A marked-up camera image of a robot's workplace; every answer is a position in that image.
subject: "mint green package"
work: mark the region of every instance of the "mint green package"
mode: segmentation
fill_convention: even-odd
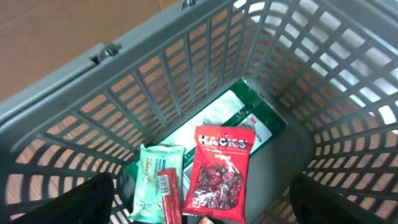
[[[185,148],[183,146],[152,146],[141,145],[141,156],[137,163],[138,173],[134,193],[131,221],[147,223],[164,223],[162,192],[157,180],[157,172],[175,168],[179,190],[182,186],[182,165]]]

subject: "brown floor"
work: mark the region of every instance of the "brown floor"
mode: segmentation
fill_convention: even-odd
[[[175,2],[0,1],[0,102]]]

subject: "red wrapper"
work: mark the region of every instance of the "red wrapper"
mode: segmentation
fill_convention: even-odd
[[[190,188],[183,213],[244,223],[250,129],[198,126]]]
[[[157,173],[163,197],[163,208],[166,224],[181,224],[180,193],[175,169],[167,169]]]

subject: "hacks logo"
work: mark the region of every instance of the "hacks logo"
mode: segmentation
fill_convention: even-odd
[[[246,143],[241,139],[230,139],[230,138],[216,138],[214,136],[198,136],[198,141],[200,144],[207,146],[228,146],[240,149],[246,148]]]

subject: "gray plastic basket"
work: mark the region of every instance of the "gray plastic basket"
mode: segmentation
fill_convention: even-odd
[[[119,187],[140,143],[240,77],[289,122],[251,159],[248,223],[295,223],[286,186],[299,172],[396,222],[397,11],[387,0],[200,0],[99,44],[0,105],[0,222],[99,172]],[[111,222],[127,217],[115,195]]]

